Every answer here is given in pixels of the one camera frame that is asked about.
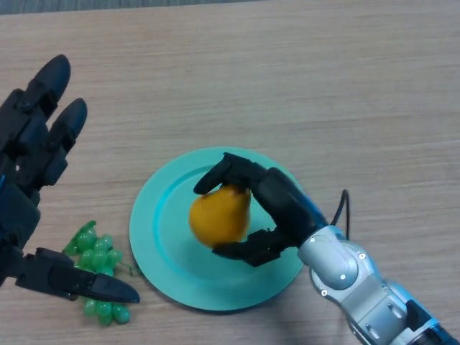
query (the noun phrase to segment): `grape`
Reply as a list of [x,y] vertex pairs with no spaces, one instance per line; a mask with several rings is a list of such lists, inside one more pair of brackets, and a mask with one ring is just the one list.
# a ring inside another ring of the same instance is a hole
[[108,326],[113,321],[114,316],[112,315],[112,313],[110,313],[108,315],[99,315],[98,319],[99,319],[99,323],[102,326]]
[[107,316],[112,313],[112,303],[99,301],[96,303],[96,312],[99,315]]
[[80,250],[78,249],[78,246],[77,244],[72,244],[71,246],[67,247],[65,249],[65,253],[70,256],[70,257],[73,257],[75,255],[78,255],[80,254]]
[[81,267],[90,267],[93,263],[94,251],[92,249],[87,249],[80,256],[80,261],[78,264]]
[[86,316],[94,316],[96,314],[96,301],[87,300],[83,307],[83,314]]
[[106,265],[110,268],[114,268],[117,263],[123,259],[123,253],[118,249],[112,249],[107,253],[107,263]]
[[97,239],[94,244],[94,250],[101,250],[103,252],[109,251],[113,246],[112,236],[103,235],[100,239]]
[[103,275],[114,276],[114,271],[110,267],[102,267],[99,270],[96,270],[96,273],[102,273]]
[[96,229],[95,228],[88,228],[86,229],[85,231],[87,234],[91,235],[91,236],[95,236],[97,238],[97,235],[96,235]]
[[107,253],[102,252],[101,250],[95,251],[93,255],[93,268],[99,270],[106,265]]
[[114,305],[112,313],[114,314],[115,320],[119,323],[128,323],[131,319],[129,309],[121,304]]
[[90,249],[94,245],[95,241],[96,241],[95,234],[82,233],[82,234],[79,234],[77,237],[77,246],[79,250],[84,252],[85,250]]

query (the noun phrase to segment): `yellow pear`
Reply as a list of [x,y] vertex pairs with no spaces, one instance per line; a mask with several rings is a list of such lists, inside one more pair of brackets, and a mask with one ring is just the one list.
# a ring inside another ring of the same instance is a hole
[[195,199],[188,223],[198,241],[207,247],[238,242],[249,227],[251,193],[240,191],[232,185]]

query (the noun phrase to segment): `plate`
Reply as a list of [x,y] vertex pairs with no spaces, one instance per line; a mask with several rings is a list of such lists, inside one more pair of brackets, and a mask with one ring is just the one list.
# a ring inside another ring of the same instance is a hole
[[[205,311],[237,311],[262,303],[284,290],[303,264],[294,248],[259,267],[224,259],[193,235],[188,213],[198,197],[193,187],[230,152],[286,169],[270,158],[236,147],[212,147],[181,155],[161,167],[140,190],[129,224],[134,258],[144,276],[162,293],[183,305]],[[275,226],[258,202],[251,200],[249,233]]]

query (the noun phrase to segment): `green grapes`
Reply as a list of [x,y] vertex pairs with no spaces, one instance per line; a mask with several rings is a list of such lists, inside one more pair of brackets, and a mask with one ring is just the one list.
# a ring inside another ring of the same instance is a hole
[[94,244],[94,250],[108,252],[113,247],[113,239],[110,235],[103,235],[100,239],[97,239]]
[[94,242],[96,242],[96,234],[83,232],[77,237],[77,247],[82,252],[90,249],[94,245]]
[[[82,226],[63,252],[69,256],[80,255],[74,265],[75,268],[113,277],[115,266],[117,264],[125,265],[121,262],[123,253],[113,247],[112,236],[104,234],[102,237],[98,237],[94,228],[95,225],[95,221],[89,221]],[[114,320],[120,324],[128,323],[131,320],[131,313],[125,305],[91,298],[82,299],[84,301],[83,315],[87,317],[97,316],[98,322],[102,326],[108,326]]]
[[98,315],[108,315],[112,313],[112,303],[110,302],[97,302],[96,312]]
[[96,301],[87,300],[85,306],[83,307],[83,314],[86,316],[94,316],[96,314]]
[[131,313],[129,312],[129,309],[124,305],[116,304],[114,305],[112,311],[116,322],[128,323],[131,319]]
[[106,265],[110,268],[114,268],[116,264],[123,260],[123,253],[118,249],[112,249],[107,253]]
[[106,265],[107,253],[96,250],[93,255],[93,268],[99,270]]
[[78,265],[80,267],[90,267],[93,264],[94,251],[92,249],[87,249],[81,253],[80,261]]

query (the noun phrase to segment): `table surface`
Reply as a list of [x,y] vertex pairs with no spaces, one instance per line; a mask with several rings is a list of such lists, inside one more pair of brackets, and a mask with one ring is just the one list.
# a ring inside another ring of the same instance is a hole
[[[460,3],[263,1],[25,14],[0,21],[0,94],[65,53],[61,101],[89,116],[69,168],[42,192],[27,245],[62,249],[89,219],[129,253],[146,179],[188,150],[246,147],[289,169],[331,218],[342,188],[352,237],[460,337]],[[2,287],[14,344],[357,344],[303,274],[229,316],[196,313],[140,277],[133,322],[101,329],[81,304]]]

